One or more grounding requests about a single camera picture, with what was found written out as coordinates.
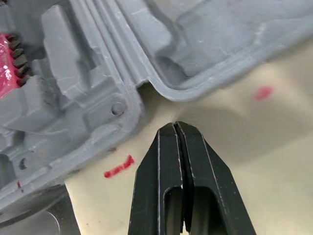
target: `gray plastic case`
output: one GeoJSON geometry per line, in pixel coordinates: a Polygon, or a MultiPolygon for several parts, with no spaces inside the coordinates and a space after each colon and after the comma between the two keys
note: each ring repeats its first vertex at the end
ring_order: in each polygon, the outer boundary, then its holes
{"type": "Polygon", "coordinates": [[[12,0],[28,82],[0,100],[0,222],[143,123],[137,88],[173,101],[230,83],[313,35],[313,0],[12,0]]]}

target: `metal teeth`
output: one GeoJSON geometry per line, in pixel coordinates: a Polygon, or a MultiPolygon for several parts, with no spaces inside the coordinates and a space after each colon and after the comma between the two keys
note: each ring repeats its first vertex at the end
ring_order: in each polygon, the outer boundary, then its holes
{"type": "Polygon", "coordinates": [[[27,63],[27,59],[26,59],[26,56],[23,54],[21,55],[20,57],[18,57],[17,59],[15,59],[13,61],[13,65],[14,67],[16,68],[20,68],[20,67],[23,67],[25,64],[27,63]]]}
{"type": "Polygon", "coordinates": [[[28,81],[30,77],[28,75],[26,75],[23,79],[21,79],[20,81],[18,81],[18,85],[20,87],[24,86],[26,84],[26,82],[28,81]]]}
{"type": "Polygon", "coordinates": [[[13,53],[12,53],[12,57],[13,59],[16,59],[18,57],[20,57],[21,55],[24,54],[24,49],[23,48],[19,48],[19,49],[16,49],[13,53]]]}
{"type": "Polygon", "coordinates": [[[10,34],[9,36],[7,36],[7,40],[9,41],[9,42],[11,42],[11,41],[15,41],[15,40],[17,40],[17,36],[15,35],[15,34],[10,34]]]}
{"type": "Polygon", "coordinates": [[[29,71],[29,69],[30,67],[28,65],[24,65],[23,67],[16,71],[17,77],[23,78],[23,76],[25,75],[25,73],[29,71]]]}
{"type": "Polygon", "coordinates": [[[15,50],[15,49],[17,49],[17,48],[20,48],[20,47],[21,47],[21,42],[18,41],[18,40],[11,41],[11,42],[9,43],[9,47],[10,47],[11,50],[15,50]]]}

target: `red paint smudge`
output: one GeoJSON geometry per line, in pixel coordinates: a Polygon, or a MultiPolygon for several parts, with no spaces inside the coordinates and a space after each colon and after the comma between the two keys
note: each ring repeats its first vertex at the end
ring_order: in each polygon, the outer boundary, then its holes
{"type": "Polygon", "coordinates": [[[21,192],[24,192],[24,189],[22,189],[22,187],[21,187],[21,183],[19,181],[17,181],[16,184],[18,186],[18,189],[21,189],[21,192]]]}
{"type": "Polygon", "coordinates": [[[268,98],[274,91],[274,88],[271,86],[263,86],[258,89],[255,94],[255,99],[258,101],[262,101],[268,98]]]}
{"type": "Polygon", "coordinates": [[[134,163],[135,163],[135,161],[134,161],[133,157],[131,155],[128,155],[127,160],[125,161],[125,163],[115,167],[114,169],[112,169],[110,171],[106,171],[104,173],[104,177],[105,178],[111,178],[114,175],[122,172],[123,170],[128,169],[134,163]]]}

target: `beige surface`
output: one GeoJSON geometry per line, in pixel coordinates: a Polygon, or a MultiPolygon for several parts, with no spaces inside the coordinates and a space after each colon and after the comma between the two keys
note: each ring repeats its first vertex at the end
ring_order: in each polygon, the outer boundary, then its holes
{"type": "Polygon", "coordinates": [[[157,129],[175,120],[198,127],[228,164],[257,234],[313,234],[312,61],[309,42],[194,103],[172,103],[146,86],[149,125],[67,180],[82,235],[127,234],[136,167],[157,129]],[[257,101],[261,86],[274,92],[257,101]],[[128,154],[135,166],[103,177],[128,154]]]}

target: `red tool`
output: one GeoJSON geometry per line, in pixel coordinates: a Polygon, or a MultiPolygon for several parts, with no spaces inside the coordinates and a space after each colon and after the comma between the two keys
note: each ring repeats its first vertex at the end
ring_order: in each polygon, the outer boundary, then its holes
{"type": "Polygon", "coordinates": [[[0,98],[25,84],[29,70],[16,35],[0,34],[0,98]]]}

